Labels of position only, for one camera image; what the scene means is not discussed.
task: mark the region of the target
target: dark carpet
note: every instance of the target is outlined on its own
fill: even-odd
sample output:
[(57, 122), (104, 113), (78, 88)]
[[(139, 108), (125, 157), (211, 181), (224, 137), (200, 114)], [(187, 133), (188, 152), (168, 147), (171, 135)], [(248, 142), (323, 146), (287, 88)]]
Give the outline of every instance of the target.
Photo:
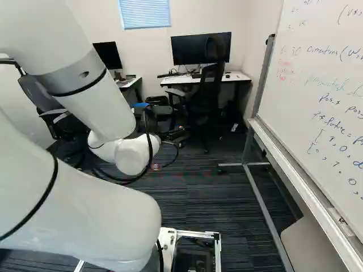
[[(189, 142), (173, 165), (148, 173), (130, 187), (156, 199), (162, 210), (163, 226), (220, 232), (222, 271), (284, 271), (243, 170), (229, 169), (227, 174), (217, 175), (218, 163), (240, 161), (244, 134), (225, 135), (222, 141), (210, 141), (210, 146), (210, 154), (205, 155), (197, 142)], [(64, 150), (66, 147), (58, 150), (60, 157)], [(172, 146), (167, 146), (160, 150), (154, 162), (163, 164), (172, 159), (174, 152)], [(97, 162), (103, 170), (119, 176), (114, 166), (101, 160)], [(84, 171), (90, 173), (87, 164)], [(297, 216), (277, 189), (268, 169), (258, 168), (252, 173), (280, 233)], [(2, 254), (0, 271), (3, 272), (73, 271), (77, 264), (74, 258), (46, 253), (3, 250)], [(87, 264), (83, 271), (105, 270)]]

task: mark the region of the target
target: window blind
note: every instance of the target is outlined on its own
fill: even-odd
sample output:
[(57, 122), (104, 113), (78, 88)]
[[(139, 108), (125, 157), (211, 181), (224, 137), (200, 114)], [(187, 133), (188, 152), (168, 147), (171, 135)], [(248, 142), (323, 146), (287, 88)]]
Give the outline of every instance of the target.
[(169, 0), (119, 0), (124, 29), (170, 27)]

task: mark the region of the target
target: desk leg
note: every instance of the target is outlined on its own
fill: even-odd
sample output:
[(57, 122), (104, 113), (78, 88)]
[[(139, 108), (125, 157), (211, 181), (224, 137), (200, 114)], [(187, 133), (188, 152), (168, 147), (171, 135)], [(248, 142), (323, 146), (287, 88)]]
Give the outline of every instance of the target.
[(240, 118), (240, 115), (241, 115), (241, 112), (240, 112), (240, 109), (239, 109), (239, 105), (240, 105), (240, 89), (241, 89), (241, 83), (240, 82), (235, 82), (234, 83), (234, 97), (233, 97), (233, 100), (234, 100), (234, 103), (233, 103), (233, 106), (234, 106), (234, 110), (235, 110), (235, 114), (236, 114), (236, 119), (234, 120), (235, 123), (237, 123), (238, 125), (240, 125), (240, 122), (241, 122), (241, 118)]
[(135, 88), (135, 94), (136, 94), (137, 101), (138, 101), (139, 103), (142, 103), (142, 102), (143, 102), (143, 101), (142, 101), (142, 97), (141, 97), (141, 95), (140, 95), (140, 92), (138, 91), (138, 88)]

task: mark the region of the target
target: computer monitor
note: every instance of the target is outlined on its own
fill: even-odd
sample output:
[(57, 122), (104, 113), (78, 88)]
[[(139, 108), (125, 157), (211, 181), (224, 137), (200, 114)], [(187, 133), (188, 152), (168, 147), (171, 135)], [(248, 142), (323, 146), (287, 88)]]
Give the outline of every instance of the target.
[(93, 46), (108, 70), (123, 68), (119, 51), (114, 41), (98, 42), (93, 44)]
[(174, 65), (210, 63), (206, 59), (206, 43), (208, 37), (219, 36), (225, 44), (225, 55), (221, 61), (229, 62), (231, 52), (231, 32), (209, 33), (201, 35), (171, 37)]

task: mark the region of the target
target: black cable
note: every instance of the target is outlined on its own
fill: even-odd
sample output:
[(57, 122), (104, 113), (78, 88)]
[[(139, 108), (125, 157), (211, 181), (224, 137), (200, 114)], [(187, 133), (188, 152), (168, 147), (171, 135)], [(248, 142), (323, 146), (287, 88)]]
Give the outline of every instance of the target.
[(158, 252), (159, 252), (160, 272), (164, 272), (163, 248), (160, 245), (159, 239), (157, 240), (157, 246), (158, 246)]
[(176, 70), (176, 68), (172, 68), (170, 69), (169, 74), (178, 74), (178, 71)]
[(176, 159), (178, 158), (178, 156), (179, 156), (179, 147), (178, 147), (175, 143), (168, 142), (168, 141), (164, 141), (164, 142), (162, 142), (162, 143), (165, 143), (165, 144), (167, 144), (167, 145), (174, 146), (174, 147), (175, 147), (175, 149), (176, 149), (176, 154), (175, 154), (175, 156), (174, 156), (173, 160), (172, 160), (172, 161), (170, 161), (170, 162), (168, 162), (168, 163), (166, 163), (166, 164), (164, 164), (163, 166), (161, 166), (161, 168), (166, 168), (166, 167), (168, 167), (170, 164), (174, 163), (174, 162), (176, 161)]
[(143, 177), (146, 172), (151, 168), (151, 163), (153, 161), (153, 145), (151, 143), (151, 139), (150, 139), (150, 134), (149, 134), (149, 123), (147, 121), (147, 118), (146, 118), (146, 114), (145, 114), (145, 109), (143, 110), (142, 112), (142, 115), (143, 115), (143, 120), (144, 120), (144, 124), (145, 124), (145, 132), (146, 132), (146, 138), (147, 138), (147, 143), (149, 145), (149, 161), (147, 163), (147, 166), (143, 169), (143, 171), (139, 174), (139, 175), (136, 175), (134, 177), (131, 177), (131, 178), (119, 178), (119, 177), (115, 177), (115, 176), (112, 176), (108, 173), (106, 173), (105, 171), (103, 171), (102, 169), (100, 169), (99, 167), (97, 167), (94, 163), (93, 165), (93, 168), (91, 169), (91, 172), (96, 176), (98, 177), (99, 179), (103, 179), (100, 174), (98, 174), (97, 172), (101, 173), (103, 176), (111, 179), (111, 180), (115, 180), (115, 181), (119, 181), (119, 182), (122, 182), (122, 183), (119, 183), (120, 185), (128, 185), (128, 184), (131, 184), (131, 183), (134, 183), (135, 181), (139, 180), (141, 177)]

